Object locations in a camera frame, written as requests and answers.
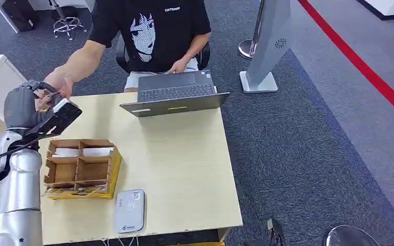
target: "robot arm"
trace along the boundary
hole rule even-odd
[[[4,116],[7,130],[0,136],[0,246],[40,246],[40,167],[38,141],[60,135],[82,111],[58,94],[46,112],[35,110],[34,91],[56,90],[29,81],[8,93]]]

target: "yellow sticker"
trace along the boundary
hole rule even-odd
[[[187,107],[177,107],[177,108],[168,108],[167,110],[173,110],[173,109],[186,109]]]

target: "gray sign stand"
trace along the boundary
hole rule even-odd
[[[256,29],[248,53],[252,60],[247,71],[240,72],[244,93],[278,90],[271,70],[286,53],[291,43],[290,15],[290,1],[261,0]],[[241,52],[244,51],[244,46],[243,44],[241,47],[240,44],[240,53],[249,58]]]

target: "red line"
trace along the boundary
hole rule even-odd
[[[298,2],[348,60],[350,60],[363,76],[365,76],[366,79],[394,106],[394,90],[381,79],[380,76],[378,76],[378,74],[356,54],[356,52],[354,52],[307,0],[298,0]]]

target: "white shorts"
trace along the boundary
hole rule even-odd
[[[198,70],[199,70],[199,67],[197,66],[197,59],[193,58],[186,65],[184,73],[185,72],[194,72],[194,71],[198,71]],[[164,73],[165,72],[161,72],[161,73],[131,72],[128,77],[128,80],[126,81],[125,90],[128,88],[138,88],[138,78],[139,77],[153,76],[153,75],[159,75],[159,74],[164,74]]]

